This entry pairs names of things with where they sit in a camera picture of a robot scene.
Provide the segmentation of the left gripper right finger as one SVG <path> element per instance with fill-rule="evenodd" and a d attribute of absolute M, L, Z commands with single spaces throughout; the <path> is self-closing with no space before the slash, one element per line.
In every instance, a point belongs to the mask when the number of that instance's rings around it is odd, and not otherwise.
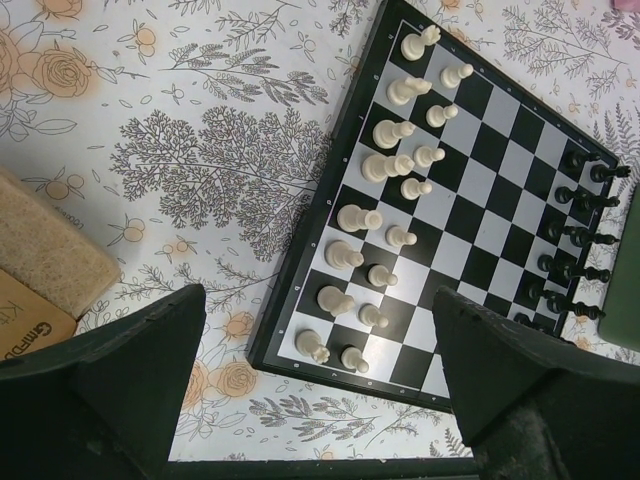
<path fill-rule="evenodd" d="M 432 312 L 452 410 L 482 479 L 636 479 L 639 368 L 449 287 Z"/>

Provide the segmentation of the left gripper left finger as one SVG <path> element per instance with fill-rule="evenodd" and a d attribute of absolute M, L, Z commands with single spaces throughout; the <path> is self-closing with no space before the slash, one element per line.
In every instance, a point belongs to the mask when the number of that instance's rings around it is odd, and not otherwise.
<path fill-rule="evenodd" d="M 206 320 L 200 284 L 1 362 L 4 479 L 157 479 Z"/>

